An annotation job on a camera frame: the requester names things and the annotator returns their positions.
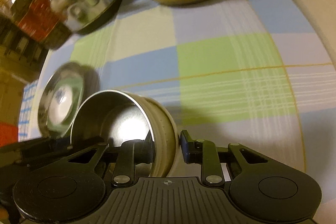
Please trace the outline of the small steel bowl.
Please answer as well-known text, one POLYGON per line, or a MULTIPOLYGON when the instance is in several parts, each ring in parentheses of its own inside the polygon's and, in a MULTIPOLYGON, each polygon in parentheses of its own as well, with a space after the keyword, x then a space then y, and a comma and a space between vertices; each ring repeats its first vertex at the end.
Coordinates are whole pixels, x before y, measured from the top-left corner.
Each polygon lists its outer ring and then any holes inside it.
POLYGON ((139 163, 135 159, 135 176, 151 175, 155 155, 153 130, 145 110, 132 95, 103 90, 82 103, 72 122, 71 141, 73 144, 84 143, 94 137, 108 143, 108 151, 129 140, 144 141, 145 144, 136 149, 135 156, 144 153, 150 162, 139 163))

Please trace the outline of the small patterned white saucer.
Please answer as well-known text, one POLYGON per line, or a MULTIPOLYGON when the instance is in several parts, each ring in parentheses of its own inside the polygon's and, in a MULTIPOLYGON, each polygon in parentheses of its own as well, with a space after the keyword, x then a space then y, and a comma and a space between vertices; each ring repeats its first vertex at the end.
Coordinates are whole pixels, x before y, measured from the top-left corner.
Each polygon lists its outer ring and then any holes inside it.
POLYGON ((61 85, 53 94, 49 106, 49 120, 53 125, 59 125, 64 122, 71 110, 73 104, 73 91, 67 85, 61 85))

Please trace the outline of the large shallow steel bowl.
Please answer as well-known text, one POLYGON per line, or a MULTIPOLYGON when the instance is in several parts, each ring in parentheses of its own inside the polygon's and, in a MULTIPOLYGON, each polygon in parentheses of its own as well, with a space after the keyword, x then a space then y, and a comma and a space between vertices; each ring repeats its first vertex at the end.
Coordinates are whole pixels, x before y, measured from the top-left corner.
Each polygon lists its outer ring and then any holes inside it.
POLYGON ((65 63, 53 73, 38 106, 38 128, 43 137, 58 139, 68 135, 84 89, 84 70, 78 63, 65 63))

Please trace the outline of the blue white checkered cloth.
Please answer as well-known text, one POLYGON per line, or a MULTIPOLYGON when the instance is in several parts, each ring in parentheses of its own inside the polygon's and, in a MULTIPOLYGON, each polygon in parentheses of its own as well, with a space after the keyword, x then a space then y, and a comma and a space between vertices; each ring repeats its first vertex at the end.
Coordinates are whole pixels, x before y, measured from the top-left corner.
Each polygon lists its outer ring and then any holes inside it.
POLYGON ((18 142, 27 140, 29 134, 29 122, 34 96, 37 90, 38 80, 27 84, 23 89, 23 98, 18 120, 18 142))

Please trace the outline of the plaid pastel tablecloth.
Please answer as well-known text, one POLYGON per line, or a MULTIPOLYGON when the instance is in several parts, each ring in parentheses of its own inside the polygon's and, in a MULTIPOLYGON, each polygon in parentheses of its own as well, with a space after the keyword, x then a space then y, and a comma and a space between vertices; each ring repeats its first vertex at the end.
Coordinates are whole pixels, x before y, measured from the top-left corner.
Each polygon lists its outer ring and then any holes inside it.
POLYGON ((335 178, 335 68, 292 0, 123 0, 106 27, 49 53, 37 96, 67 61, 95 70, 90 92, 154 98, 194 137, 335 178))

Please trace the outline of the black shelf rack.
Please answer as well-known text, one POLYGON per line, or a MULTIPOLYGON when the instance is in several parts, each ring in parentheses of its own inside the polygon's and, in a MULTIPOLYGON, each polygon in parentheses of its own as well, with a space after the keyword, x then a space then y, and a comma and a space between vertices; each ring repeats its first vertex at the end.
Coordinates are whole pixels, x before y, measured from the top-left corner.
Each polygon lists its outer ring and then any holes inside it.
POLYGON ((40 72, 48 50, 1 14, 1 53, 13 62, 40 72))

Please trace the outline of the dark oil bottle red label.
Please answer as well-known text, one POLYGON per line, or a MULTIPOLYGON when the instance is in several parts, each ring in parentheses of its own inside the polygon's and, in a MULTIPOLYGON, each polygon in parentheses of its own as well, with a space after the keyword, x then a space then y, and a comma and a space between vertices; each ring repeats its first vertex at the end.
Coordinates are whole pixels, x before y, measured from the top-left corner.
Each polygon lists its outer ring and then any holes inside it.
POLYGON ((3 0, 14 24, 48 50, 60 48, 72 35, 50 0, 3 0))

